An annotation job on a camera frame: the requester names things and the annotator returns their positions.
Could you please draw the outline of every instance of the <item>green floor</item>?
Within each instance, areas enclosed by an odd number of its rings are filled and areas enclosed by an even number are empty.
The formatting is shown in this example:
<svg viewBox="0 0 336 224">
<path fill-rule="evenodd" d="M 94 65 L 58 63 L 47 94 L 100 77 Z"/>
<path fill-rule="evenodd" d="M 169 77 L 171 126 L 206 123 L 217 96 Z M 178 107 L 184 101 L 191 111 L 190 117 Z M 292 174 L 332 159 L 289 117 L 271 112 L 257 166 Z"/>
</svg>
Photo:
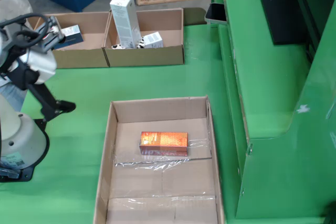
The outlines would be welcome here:
<svg viewBox="0 0 336 224">
<path fill-rule="evenodd" d="M 92 223 L 110 101 L 201 95 L 211 102 L 225 213 L 233 219 L 240 179 L 218 30 L 185 27 L 184 41 L 181 66 L 57 70 L 48 87 L 57 99 L 75 102 L 77 109 L 48 124 L 50 150 L 32 181 L 0 185 L 1 222 Z M 40 117 L 30 94 L 23 111 Z"/>
</svg>

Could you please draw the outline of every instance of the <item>gray floor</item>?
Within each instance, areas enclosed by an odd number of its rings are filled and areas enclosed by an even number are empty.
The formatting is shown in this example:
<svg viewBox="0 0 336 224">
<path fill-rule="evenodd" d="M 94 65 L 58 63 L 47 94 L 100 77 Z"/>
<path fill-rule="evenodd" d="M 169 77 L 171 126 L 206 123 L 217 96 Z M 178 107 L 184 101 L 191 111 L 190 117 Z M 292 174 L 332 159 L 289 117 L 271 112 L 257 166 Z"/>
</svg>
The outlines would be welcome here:
<svg viewBox="0 0 336 224">
<path fill-rule="evenodd" d="M 104 12 L 110 9 L 111 0 L 96 0 L 89 6 L 84 8 L 84 12 Z M 33 11 L 38 13 L 69 13 L 71 10 L 60 6 L 50 0 L 29 0 Z M 177 7 L 201 7 L 205 10 L 208 9 L 211 0 L 192 0 L 181 1 L 166 4 L 144 5 L 138 6 L 138 10 L 153 10 L 153 9 L 168 9 Z"/>
</svg>

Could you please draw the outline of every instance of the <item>white product box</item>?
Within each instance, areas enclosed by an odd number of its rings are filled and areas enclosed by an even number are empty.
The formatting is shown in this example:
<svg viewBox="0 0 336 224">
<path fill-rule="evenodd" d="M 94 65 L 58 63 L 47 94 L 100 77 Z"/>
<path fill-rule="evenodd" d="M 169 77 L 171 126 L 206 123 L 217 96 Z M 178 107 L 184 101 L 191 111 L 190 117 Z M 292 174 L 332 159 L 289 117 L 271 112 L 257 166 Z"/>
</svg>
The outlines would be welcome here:
<svg viewBox="0 0 336 224">
<path fill-rule="evenodd" d="M 163 40 L 158 31 L 153 34 L 148 34 L 146 36 L 143 36 L 143 42 L 144 42 L 145 48 L 163 47 Z"/>
<path fill-rule="evenodd" d="M 134 0 L 112 0 L 110 6 L 121 46 L 136 48 L 141 34 Z"/>
</svg>

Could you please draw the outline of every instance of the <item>black monitor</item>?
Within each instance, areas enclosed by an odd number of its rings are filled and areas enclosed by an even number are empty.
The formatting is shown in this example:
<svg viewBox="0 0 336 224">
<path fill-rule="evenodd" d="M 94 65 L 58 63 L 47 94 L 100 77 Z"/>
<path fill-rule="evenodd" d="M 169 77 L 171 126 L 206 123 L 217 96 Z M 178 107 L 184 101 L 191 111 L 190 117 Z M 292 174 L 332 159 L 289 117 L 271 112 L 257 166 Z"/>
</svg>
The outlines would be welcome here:
<svg viewBox="0 0 336 224">
<path fill-rule="evenodd" d="M 316 51 L 334 0 L 261 0 L 275 45 L 310 44 Z"/>
</svg>

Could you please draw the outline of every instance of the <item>cardboard box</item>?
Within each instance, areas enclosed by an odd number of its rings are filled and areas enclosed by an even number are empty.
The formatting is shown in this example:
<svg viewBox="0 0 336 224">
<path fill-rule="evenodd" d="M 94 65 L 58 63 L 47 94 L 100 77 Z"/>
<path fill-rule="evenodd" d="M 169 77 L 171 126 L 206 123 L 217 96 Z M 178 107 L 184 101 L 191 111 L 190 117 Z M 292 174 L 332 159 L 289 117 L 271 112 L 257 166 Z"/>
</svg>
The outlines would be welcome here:
<svg viewBox="0 0 336 224">
<path fill-rule="evenodd" d="M 141 40 L 134 0 L 111 0 L 113 20 L 123 48 L 136 48 Z"/>
<path fill-rule="evenodd" d="M 217 224 L 214 196 L 112 199 L 108 224 Z"/>
<path fill-rule="evenodd" d="M 49 14 L 57 17 L 61 28 L 78 25 L 83 42 L 53 50 L 57 68 L 109 67 L 103 51 L 110 12 Z M 44 21 L 40 18 L 35 28 Z"/>
<path fill-rule="evenodd" d="M 127 131 L 123 131 L 125 128 L 122 126 L 127 125 L 127 127 L 131 129 L 133 126 L 139 127 L 138 123 L 148 123 L 148 129 L 142 129 L 142 131 L 170 131 L 171 123 L 176 120 L 186 121 L 185 125 L 192 127 L 192 121 L 190 120 L 196 119 L 204 119 L 206 122 L 207 139 L 212 154 L 211 158 L 202 160 L 197 157 L 194 160 L 155 161 L 151 164 L 143 164 L 140 162 L 134 164 L 137 169 L 133 169 L 133 171 L 129 170 L 129 173 L 127 173 L 128 171 L 125 169 L 129 164 L 116 166 L 114 163 L 115 147 L 119 145 L 120 142 L 128 142 L 130 146 L 130 142 L 133 141 L 128 138 L 130 135 Z M 167 169 L 164 169 L 161 173 L 156 172 L 157 170 L 160 171 L 160 165 L 162 166 L 167 163 Z M 143 170 L 146 171 L 143 172 L 141 171 L 142 168 L 140 168 L 143 167 L 143 165 L 157 167 L 151 169 L 144 168 Z M 123 168 L 121 172 L 124 173 L 124 175 L 118 175 L 118 167 L 120 167 L 120 169 Z M 165 201 L 167 199 L 165 199 L 165 197 L 145 197 L 144 199 L 140 199 L 140 201 L 143 200 L 144 202 L 150 203 L 142 204 L 140 202 L 141 204 L 139 205 L 142 205 L 143 208 L 139 206 L 139 211 L 134 211 L 134 209 L 127 207 L 127 204 L 124 204 L 123 207 L 131 212 L 123 212 L 123 210 L 119 208 L 120 205 L 118 206 L 118 202 L 121 204 L 123 201 L 136 202 L 139 198 L 113 198 L 115 197 L 113 193 L 116 192 L 114 188 L 124 190 L 122 193 L 125 193 L 125 189 L 122 189 L 122 186 L 127 186 L 130 192 L 138 190 L 137 195 L 143 193 L 145 195 L 161 193 L 161 196 L 177 195 L 172 198 L 168 197 L 172 202 L 173 217 L 170 210 L 162 212 L 161 208 L 158 208 L 161 200 Z M 202 206 L 204 201 L 198 198 L 207 188 L 212 188 L 212 191 L 209 192 L 209 194 L 213 194 L 209 195 L 209 198 L 213 199 L 212 206 L 211 204 Z M 197 213 L 205 214 L 206 217 L 204 218 L 209 220 L 209 223 L 224 224 L 224 209 L 220 188 L 212 113 L 207 97 L 119 101 L 111 103 L 98 181 L 93 219 L 94 224 L 120 223 L 123 221 L 123 218 L 126 218 L 124 223 L 170 223 L 175 220 L 177 221 L 174 223 L 204 223 L 201 217 L 196 218 Z M 183 199 L 187 197 L 185 194 L 193 195 L 191 195 L 190 198 Z M 180 197 L 182 197 L 181 204 L 173 204 L 174 202 L 179 202 Z M 156 215 L 159 220 L 152 220 L 154 215 Z"/>
<path fill-rule="evenodd" d="M 108 24 L 104 50 L 112 67 L 181 65 L 183 56 L 183 9 L 137 12 L 141 36 L 159 32 L 163 48 L 113 50 L 120 43 L 113 17 Z"/>
</svg>

